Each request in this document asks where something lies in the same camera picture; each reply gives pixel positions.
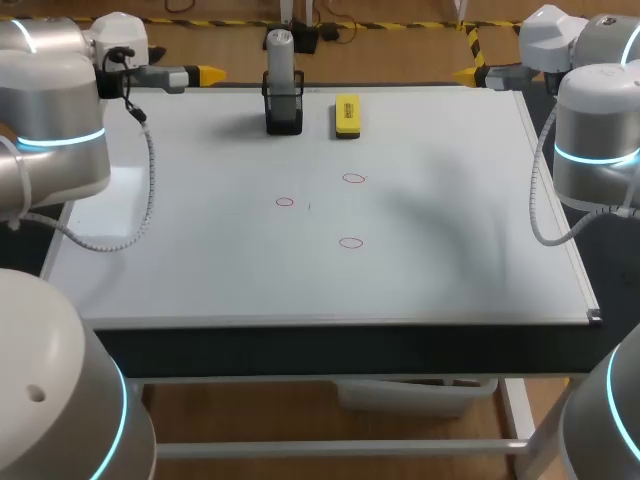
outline red circle marking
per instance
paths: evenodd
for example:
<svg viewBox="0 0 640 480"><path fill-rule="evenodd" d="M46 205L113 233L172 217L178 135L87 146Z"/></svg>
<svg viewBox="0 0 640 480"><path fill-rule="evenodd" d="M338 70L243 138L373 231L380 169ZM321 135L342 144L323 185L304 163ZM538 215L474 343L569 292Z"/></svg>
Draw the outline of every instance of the red circle marking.
<svg viewBox="0 0 640 480"><path fill-rule="evenodd" d="M342 176L342 179L347 183L364 183L366 178L362 175L358 175L357 173L345 173Z"/></svg>
<svg viewBox="0 0 640 480"><path fill-rule="evenodd" d="M364 242L359 238L345 237L340 239L340 246L350 250L360 248L362 245L364 245Z"/></svg>
<svg viewBox="0 0 640 480"><path fill-rule="evenodd" d="M278 205L279 207L290 207L291 205L293 205L293 199L289 197L280 197L278 200L276 200L276 205Z"/></svg>

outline blue led ring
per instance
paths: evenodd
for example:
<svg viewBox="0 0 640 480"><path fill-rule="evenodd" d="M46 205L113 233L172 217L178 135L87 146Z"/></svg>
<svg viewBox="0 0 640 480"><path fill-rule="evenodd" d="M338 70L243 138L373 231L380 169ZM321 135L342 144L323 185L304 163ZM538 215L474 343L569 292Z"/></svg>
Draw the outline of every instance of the blue led ring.
<svg viewBox="0 0 640 480"><path fill-rule="evenodd" d="M122 386L122 413L120 414L120 425L118 425L118 431L116 432L116 437L113 440L113 444L111 444L111 448L107 452L107 455L104 457L104 460L102 460L102 463L98 467L98 470L96 470L96 473L94 473L89 478L89 480L98 480L98 478L100 478L100 475L102 475L102 473L109 466L109 462L111 462L113 455L116 453L116 450L118 449L118 444L122 439L122 434L124 432L124 425L127 419L127 409L128 409L127 385L125 384L124 376L122 375L122 372L118 368L118 365L116 365L116 362L113 362L113 364L116 366L116 370L118 372L118 375L120 376L120 384Z"/></svg>
<svg viewBox="0 0 640 480"><path fill-rule="evenodd" d="M571 160L573 162L586 163L589 165L615 165L617 163L628 162L630 160L633 160L638 155L638 153L640 153L640 148L638 148L635 152L631 152L628 155L624 155L623 157L616 157L616 158L577 157L575 155L571 155L569 153L563 152L560 149L560 147L558 147L558 144L556 144L556 152L558 153L558 155L566 158L567 160Z"/></svg>
<svg viewBox="0 0 640 480"><path fill-rule="evenodd" d="M104 135L104 128L98 130L95 133L91 133L89 135L84 135L82 137L76 138L66 138L63 140L27 140L26 138L18 137L18 142L22 145L27 145L29 147L64 147L66 145L76 145L78 143L89 142L91 140L95 140L96 138Z"/></svg>

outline whiteboard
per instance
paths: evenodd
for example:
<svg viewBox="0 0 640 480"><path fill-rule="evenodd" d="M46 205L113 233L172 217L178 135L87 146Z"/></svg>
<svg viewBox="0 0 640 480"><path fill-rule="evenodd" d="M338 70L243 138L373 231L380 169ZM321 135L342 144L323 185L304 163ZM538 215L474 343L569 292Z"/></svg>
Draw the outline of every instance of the whiteboard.
<svg viewBox="0 0 640 480"><path fill-rule="evenodd" d="M336 140L348 91L362 135ZM44 269L93 328L585 324L597 307L575 244L531 233L520 94L307 89L295 137L266 135L258 89L134 95L157 152L149 231L115 254L56 233ZM147 153L121 102L105 125L110 186L66 218L117 243L142 217ZM543 173L539 223L557 236L566 220Z"/></svg>

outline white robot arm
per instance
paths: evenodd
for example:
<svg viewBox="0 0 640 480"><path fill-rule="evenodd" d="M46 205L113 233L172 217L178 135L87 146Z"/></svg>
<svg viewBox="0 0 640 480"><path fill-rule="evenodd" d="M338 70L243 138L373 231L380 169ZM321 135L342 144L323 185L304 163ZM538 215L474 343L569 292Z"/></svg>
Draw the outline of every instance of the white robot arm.
<svg viewBox="0 0 640 480"><path fill-rule="evenodd" d="M100 100L123 97L127 82L181 93L225 77L212 67L148 62L144 24L124 13L101 17L84 32L69 19L0 22L0 122L18 138L0 137L0 216L107 186Z"/></svg>

